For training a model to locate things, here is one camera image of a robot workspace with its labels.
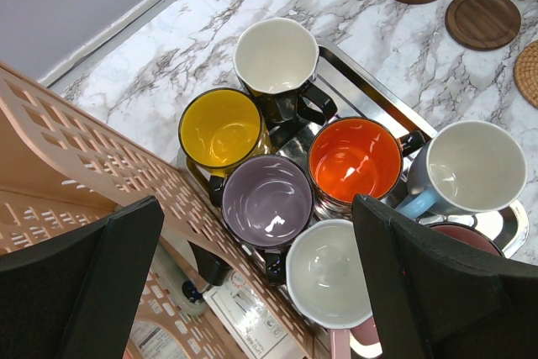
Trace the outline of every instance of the orange mug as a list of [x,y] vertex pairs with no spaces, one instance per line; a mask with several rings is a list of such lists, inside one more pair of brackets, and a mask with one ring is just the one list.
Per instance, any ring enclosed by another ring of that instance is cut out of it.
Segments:
[[350,214],[358,193],[385,197],[398,182],[404,157],[424,144],[418,130],[396,139],[384,126],[365,118],[343,118],[325,126],[308,156],[319,203]]

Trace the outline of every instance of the pink mug handle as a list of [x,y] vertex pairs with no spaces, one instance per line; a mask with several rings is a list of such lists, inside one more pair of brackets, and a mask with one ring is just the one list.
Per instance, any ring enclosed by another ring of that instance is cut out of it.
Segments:
[[361,325],[351,329],[351,334],[359,342],[359,344],[368,346],[379,342],[376,323],[373,316],[367,319]]
[[350,331],[329,330],[331,359],[351,359]]

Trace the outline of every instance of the blue mug handle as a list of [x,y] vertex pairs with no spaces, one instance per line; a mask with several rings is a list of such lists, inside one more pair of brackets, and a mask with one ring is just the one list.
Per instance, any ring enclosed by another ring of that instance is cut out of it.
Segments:
[[439,201],[439,193],[437,193],[433,187],[427,187],[417,196],[408,195],[400,205],[396,207],[396,211],[410,219],[416,219]]

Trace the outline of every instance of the black mug handle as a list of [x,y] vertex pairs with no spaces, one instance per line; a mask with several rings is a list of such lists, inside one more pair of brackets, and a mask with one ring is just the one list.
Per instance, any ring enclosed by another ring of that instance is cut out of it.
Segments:
[[286,252],[263,252],[266,260],[266,276],[271,286],[286,283]]
[[297,106],[297,114],[310,122],[314,122],[318,125],[325,125],[327,121],[336,115],[338,108],[331,97],[319,90],[312,82],[309,82],[304,90],[299,94],[300,97],[304,97],[311,101],[320,111],[311,109],[305,102],[301,102],[299,99]]
[[222,192],[224,190],[224,179],[218,176],[209,178],[209,201],[215,208],[222,207]]
[[426,144],[424,135],[419,130],[414,130],[398,139],[402,148],[402,156],[407,157]]

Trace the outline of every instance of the white mug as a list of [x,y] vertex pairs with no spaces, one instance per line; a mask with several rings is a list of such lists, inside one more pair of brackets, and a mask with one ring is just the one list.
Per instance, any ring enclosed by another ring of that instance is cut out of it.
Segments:
[[330,331],[333,359],[351,359],[350,329],[373,326],[353,223],[322,220],[304,231],[287,254],[286,280],[298,310]]
[[[323,125],[337,107],[313,84],[318,59],[315,37],[289,18],[251,25],[239,37],[233,58],[235,73],[266,121],[280,124],[300,116]],[[308,107],[303,98],[319,111]]]
[[508,132],[485,121],[450,124],[419,152],[409,169],[409,196],[396,208],[415,219],[432,214],[500,210],[521,193],[525,156]]

